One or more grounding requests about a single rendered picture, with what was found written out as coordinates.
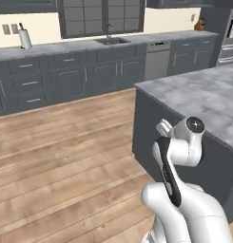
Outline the grey upper cabinet run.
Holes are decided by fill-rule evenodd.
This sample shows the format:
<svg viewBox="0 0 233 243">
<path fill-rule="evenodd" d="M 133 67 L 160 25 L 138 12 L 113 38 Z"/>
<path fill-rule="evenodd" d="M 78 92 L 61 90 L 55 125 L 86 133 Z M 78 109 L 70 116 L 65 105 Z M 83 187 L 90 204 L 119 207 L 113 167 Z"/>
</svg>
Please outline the grey upper cabinet run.
<svg viewBox="0 0 233 243">
<path fill-rule="evenodd" d="M 214 7 L 215 0 L 146 0 L 146 6 L 151 9 Z"/>
<path fill-rule="evenodd" d="M 57 0 L 0 0 L 0 14 L 57 11 Z"/>
</svg>

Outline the long grey base cabinet run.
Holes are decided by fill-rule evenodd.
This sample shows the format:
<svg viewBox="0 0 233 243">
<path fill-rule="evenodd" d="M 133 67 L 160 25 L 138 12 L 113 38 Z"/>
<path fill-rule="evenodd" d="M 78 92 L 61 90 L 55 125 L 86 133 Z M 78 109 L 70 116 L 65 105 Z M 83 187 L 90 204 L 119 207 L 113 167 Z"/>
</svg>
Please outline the long grey base cabinet run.
<svg viewBox="0 0 233 243">
<path fill-rule="evenodd" d="M 146 45 L 0 57 L 0 116 L 128 89 L 145 74 Z"/>
</svg>

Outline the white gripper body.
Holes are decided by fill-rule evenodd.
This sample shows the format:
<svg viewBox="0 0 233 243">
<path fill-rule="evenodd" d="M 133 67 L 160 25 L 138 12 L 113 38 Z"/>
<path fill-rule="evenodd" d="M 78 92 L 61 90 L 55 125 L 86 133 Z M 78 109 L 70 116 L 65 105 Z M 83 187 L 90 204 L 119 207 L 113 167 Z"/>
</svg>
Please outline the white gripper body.
<svg viewBox="0 0 233 243">
<path fill-rule="evenodd" d="M 170 138 L 172 125 L 165 119 L 161 119 L 159 123 L 156 124 L 156 130 L 163 137 Z"/>
</svg>

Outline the white paper towel roll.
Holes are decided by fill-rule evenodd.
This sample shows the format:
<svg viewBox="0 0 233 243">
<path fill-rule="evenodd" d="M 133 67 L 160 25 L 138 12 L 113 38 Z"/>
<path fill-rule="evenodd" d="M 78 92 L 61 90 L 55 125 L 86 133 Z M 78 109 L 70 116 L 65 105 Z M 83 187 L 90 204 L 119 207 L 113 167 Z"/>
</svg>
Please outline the white paper towel roll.
<svg viewBox="0 0 233 243">
<path fill-rule="evenodd" d="M 29 38 L 29 32 L 23 27 L 23 24 L 19 24 L 20 29 L 18 30 L 19 38 L 21 42 L 22 49 L 32 48 L 31 40 Z"/>
</svg>

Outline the grey kitchen island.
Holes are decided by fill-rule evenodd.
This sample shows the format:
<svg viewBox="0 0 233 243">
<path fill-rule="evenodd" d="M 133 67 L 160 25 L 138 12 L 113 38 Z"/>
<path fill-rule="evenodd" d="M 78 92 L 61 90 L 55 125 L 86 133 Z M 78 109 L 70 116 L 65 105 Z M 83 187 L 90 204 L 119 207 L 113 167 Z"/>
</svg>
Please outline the grey kitchen island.
<svg viewBox="0 0 233 243">
<path fill-rule="evenodd" d="M 161 179 L 152 157 L 152 144 L 160 137 L 156 124 L 165 119 L 175 125 L 190 116 L 205 125 L 204 159 L 177 172 L 217 198 L 232 222 L 233 64 L 136 84 L 132 152 L 154 180 Z"/>
</svg>

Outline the short grey base cabinet run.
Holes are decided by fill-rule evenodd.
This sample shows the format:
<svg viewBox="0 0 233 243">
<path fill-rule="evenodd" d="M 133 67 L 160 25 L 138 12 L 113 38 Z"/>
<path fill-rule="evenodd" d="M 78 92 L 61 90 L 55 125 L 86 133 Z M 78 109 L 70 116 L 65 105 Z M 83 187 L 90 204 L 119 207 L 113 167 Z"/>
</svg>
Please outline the short grey base cabinet run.
<svg viewBox="0 0 233 243">
<path fill-rule="evenodd" d="M 208 68 L 215 41 L 215 36 L 173 41 L 170 48 L 167 75 L 173 76 Z"/>
</svg>

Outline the steel sink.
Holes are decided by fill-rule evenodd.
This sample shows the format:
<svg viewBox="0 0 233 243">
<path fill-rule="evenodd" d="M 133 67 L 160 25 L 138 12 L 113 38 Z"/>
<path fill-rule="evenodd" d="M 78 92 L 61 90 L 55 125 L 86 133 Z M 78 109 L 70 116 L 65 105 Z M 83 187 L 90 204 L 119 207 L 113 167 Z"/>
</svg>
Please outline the steel sink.
<svg viewBox="0 0 233 243">
<path fill-rule="evenodd" d="M 113 38 L 101 38 L 101 39 L 96 39 L 96 42 L 105 45 L 105 46 L 112 46 L 112 45 L 120 45 L 120 44 L 125 44 L 125 43 L 130 43 L 130 41 L 119 38 L 119 37 L 113 37 Z"/>
</svg>

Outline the dark framed window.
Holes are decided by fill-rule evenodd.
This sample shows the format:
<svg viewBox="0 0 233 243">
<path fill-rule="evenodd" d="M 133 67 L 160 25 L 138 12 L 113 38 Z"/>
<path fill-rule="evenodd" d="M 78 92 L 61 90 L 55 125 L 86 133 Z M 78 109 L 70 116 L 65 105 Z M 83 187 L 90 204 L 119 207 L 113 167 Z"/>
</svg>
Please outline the dark framed window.
<svg viewBox="0 0 233 243">
<path fill-rule="evenodd" d="M 63 39 L 142 32 L 146 0 L 57 0 Z"/>
</svg>

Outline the grey dishwasher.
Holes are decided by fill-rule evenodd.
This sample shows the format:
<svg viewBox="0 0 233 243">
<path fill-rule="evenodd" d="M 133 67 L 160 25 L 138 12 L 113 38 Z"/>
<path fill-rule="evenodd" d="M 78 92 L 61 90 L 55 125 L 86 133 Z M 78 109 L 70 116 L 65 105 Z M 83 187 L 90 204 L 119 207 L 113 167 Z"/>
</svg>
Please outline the grey dishwasher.
<svg viewBox="0 0 233 243">
<path fill-rule="evenodd" d="M 169 41 L 160 41 L 151 42 L 146 46 L 146 81 L 166 76 L 170 45 Z"/>
</svg>

